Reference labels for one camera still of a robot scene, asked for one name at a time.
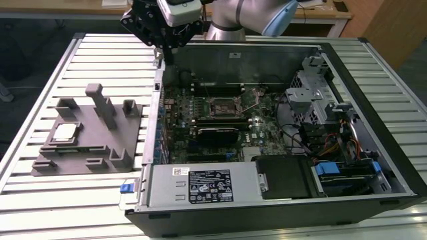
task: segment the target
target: warning label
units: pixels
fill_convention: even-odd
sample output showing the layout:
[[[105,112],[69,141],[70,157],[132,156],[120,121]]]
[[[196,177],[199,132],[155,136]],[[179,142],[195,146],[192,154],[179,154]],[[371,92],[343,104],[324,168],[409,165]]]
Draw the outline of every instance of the warning label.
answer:
[[[188,196],[191,204],[232,202],[233,188],[229,170],[188,172]]]

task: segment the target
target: camera on robot arm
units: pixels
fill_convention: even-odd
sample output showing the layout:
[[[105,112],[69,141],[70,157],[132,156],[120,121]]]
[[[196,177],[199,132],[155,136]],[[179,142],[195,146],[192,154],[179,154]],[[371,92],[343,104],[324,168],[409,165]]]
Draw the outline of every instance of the camera on robot arm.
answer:
[[[212,0],[133,0],[120,20],[124,28],[155,46],[167,65],[173,52],[203,31],[201,6]]]

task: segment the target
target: metal bracket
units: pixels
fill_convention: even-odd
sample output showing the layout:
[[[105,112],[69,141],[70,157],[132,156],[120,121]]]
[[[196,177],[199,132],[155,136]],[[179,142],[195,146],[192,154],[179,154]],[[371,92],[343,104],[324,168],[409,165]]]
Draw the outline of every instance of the metal bracket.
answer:
[[[316,94],[308,88],[291,87],[285,90],[288,104],[296,114],[305,114],[312,105],[312,101],[321,100],[320,94]]]
[[[261,192],[268,191],[267,177],[264,173],[257,174],[259,189]]]
[[[332,109],[331,109],[332,112],[345,113],[353,109],[353,105],[349,102],[337,103],[337,104],[331,103],[331,104],[332,104]]]
[[[327,61],[321,56],[307,57],[301,61],[301,67],[308,74],[320,74],[324,75],[329,68]]]

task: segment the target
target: aluminum extrusion table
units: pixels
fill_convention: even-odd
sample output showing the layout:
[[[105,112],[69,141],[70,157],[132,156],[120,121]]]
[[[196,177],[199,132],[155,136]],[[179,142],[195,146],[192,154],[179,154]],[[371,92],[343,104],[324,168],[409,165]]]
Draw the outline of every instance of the aluminum extrusion table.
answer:
[[[427,108],[373,50],[355,38],[265,38],[248,41],[328,42],[344,62],[420,176],[427,180]],[[118,187],[140,176],[151,93],[153,49],[130,34],[76,34],[0,163],[0,240],[125,239],[148,237],[129,223],[124,209],[136,194]],[[129,173],[30,176],[57,112],[60,97],[85,97],[88,83],[104,86],[112,103],[134,99],[142,117],[133,171]],[[425,239],[427,205],[392,210],[357,224],[192,236],[188,239]]]

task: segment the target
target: floor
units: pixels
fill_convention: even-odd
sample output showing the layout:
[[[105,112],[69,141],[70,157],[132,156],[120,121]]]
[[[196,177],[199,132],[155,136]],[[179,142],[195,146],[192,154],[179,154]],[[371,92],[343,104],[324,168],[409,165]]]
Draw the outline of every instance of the floor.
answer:
[[[126,33],[118,21],[110,20],[28,20],[0,19],[0,38],[9,39],[21,48],[32,73],[20,81],[1,83],[14,95],[12,102],[0,102],[0,159],[21,127],[37,96],[76,32]],[[397,73],[427,104],[427,41],[413,51]]]

